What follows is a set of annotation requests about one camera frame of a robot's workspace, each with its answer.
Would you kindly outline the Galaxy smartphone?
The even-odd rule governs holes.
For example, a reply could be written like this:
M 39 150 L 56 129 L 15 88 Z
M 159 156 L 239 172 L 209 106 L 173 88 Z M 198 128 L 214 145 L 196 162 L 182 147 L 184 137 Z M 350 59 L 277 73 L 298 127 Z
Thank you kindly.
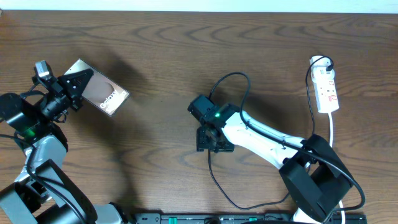
M 82 97 L 108 116 L 113 116 L 129 98 L 130 93 L 80 58 L 64 75 L 71 75 L 86 69 L 91 69 L 93 76 L 82 93 Z

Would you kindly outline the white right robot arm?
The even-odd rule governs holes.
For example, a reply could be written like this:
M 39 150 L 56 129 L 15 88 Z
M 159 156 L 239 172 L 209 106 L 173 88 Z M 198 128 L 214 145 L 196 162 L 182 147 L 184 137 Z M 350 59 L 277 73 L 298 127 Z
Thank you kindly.
M 321 223 L 343 211 L 338 204 L 355 182 L 326 139 L 316 134 L 308 139 L 284 134 L 256 121 L 239 106 L 219 107 L 205 95 L 196 97 L 187 110 L 200 123 L 197 151 L 233 152 L 241 146 L 278 170 L 298 206 L 295 222 Z

